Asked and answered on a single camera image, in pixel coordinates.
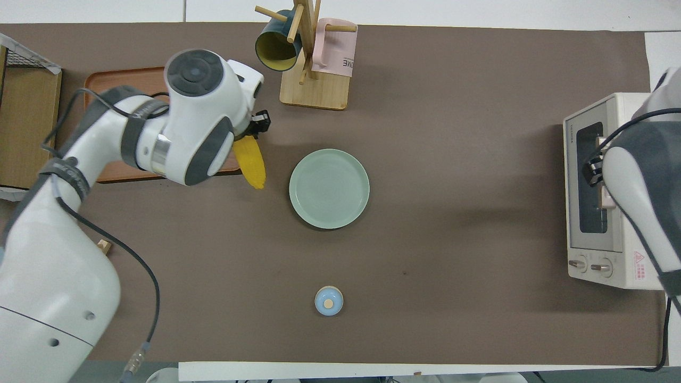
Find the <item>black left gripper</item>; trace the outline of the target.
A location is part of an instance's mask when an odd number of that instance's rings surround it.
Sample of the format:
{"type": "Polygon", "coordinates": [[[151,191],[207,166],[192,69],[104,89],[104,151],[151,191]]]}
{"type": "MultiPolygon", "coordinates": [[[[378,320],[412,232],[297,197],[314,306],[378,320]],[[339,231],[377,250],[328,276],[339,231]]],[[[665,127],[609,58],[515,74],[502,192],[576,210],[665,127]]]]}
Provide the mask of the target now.
{"type": "Polygon", "coordinates": [[[246,135],[258,140],[260,133],[265,133],[269,130],[271,119],[269,112],[263,110],[251,116],[251,120],[246,128],[246,135]]]}

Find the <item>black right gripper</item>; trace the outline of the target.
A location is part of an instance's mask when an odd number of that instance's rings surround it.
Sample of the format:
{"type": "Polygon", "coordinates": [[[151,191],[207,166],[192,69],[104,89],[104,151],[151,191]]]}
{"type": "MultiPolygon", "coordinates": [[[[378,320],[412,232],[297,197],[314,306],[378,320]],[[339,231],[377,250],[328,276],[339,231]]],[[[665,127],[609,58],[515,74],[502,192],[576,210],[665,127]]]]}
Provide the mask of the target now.
{"type": "Polygon", "coordinates": [[[596,187],[603,182],[603,163],[604,155],[598,154],[592,161],[588,160],[582,164],[582,177],[587,185],[596,187]]]}

